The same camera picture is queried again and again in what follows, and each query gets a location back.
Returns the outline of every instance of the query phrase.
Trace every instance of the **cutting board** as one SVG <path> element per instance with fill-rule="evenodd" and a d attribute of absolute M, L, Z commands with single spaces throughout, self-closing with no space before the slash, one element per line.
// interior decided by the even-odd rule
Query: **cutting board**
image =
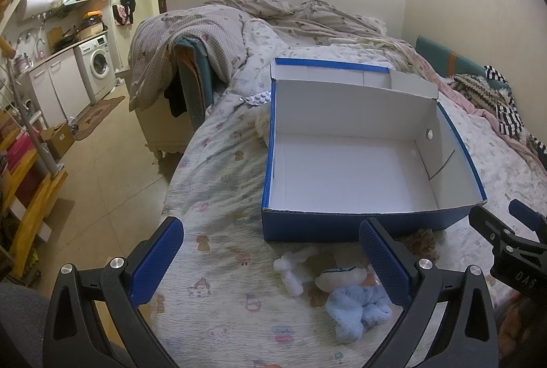
<path fill-rule="evenodd" d="M 48 31 L 48 44 L 49 51 L 55 53 L 55 43 L 63 37 L 63 29 L 61 27 L 54 27 Z"/>

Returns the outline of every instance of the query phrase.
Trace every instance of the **teal headboard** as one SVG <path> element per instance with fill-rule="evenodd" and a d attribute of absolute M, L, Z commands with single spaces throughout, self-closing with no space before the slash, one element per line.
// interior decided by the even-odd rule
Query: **teal headboard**
<path fill-rule="evenodd" d="M 458 55 L 452 49 L 444 47 L 419 35 L 416 40 L 418 52 L 441 77 L 451 77 L 457 74 L 479 75 L 486 79 L 484 67 L 470 59 Z M 496 80 L 486 80 L 493 89 L 507 89 L 509 85 Z"/>

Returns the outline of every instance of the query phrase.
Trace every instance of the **washing machine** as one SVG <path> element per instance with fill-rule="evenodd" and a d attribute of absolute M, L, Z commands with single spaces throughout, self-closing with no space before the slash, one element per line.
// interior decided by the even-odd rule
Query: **washing machine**
<path fill-rule="evenodd" d="M 97 104 L 116 85 L 116 74 L 108 52 L 106 35 L 83 42 L 74 51 L 91 104 Z"/>

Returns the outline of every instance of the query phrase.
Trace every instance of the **countertop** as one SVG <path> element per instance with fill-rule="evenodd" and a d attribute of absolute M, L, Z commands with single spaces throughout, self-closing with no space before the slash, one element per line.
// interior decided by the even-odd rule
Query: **countertop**
<path fill-rule="evenodd" d="M 89 41 L 90 39 L 93 39 L 93 38 L 97 38 L 101 35 L 104 35 L 105 33 L 107 33 L 107 30 L 103 30 L 99 33 L 96 33 L 95 35 L 92 35 L 91 37 L 89 38 L 86 38 L 86 39 L 83 39 L 82 41 L 78 41 L 78 42 L 75 42 L 74 44 L 70 44 L 68 47 L 65 47 L 64 49 L 62 50 L 59 50 L 59 52 L 55 52 L 53 55 L 50 55 L 48 56 L 46 59 L 43 59 L 42 61 L 40 61 L 39 63 L 36 63 L 34 66 L 31 66 L 27 69 L 25 69 L 21 74 L 24 74 L 24 73 L 29 73 L 31 72 L 32 70 L 40 67 L 40 66 L 43 66 L 45 63 L 47 63 L 48 61 L 50 61 L 51 59 L 55 58 L 56 56 L 58 55 L 61 55 L 61 53 L 65 53 L 67 50 L 70 50 L 70 49 L 73 49 L 77 46 L 79 46 L 80 44 L 83 44 L 84 42 L 86 41 Z"/>

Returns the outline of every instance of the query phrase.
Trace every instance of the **light blue plush toy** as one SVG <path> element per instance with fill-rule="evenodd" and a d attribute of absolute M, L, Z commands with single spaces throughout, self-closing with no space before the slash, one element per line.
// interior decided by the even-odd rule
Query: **light blue plush toy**
<path fill-rule="evenodd" d="M 386 322 L 392 314 L 389 297 L 380 285 L 336 288 L 329 294 L 325 308 L 336 321 L 340 343 L 359 340 L 368 328 Z"/>

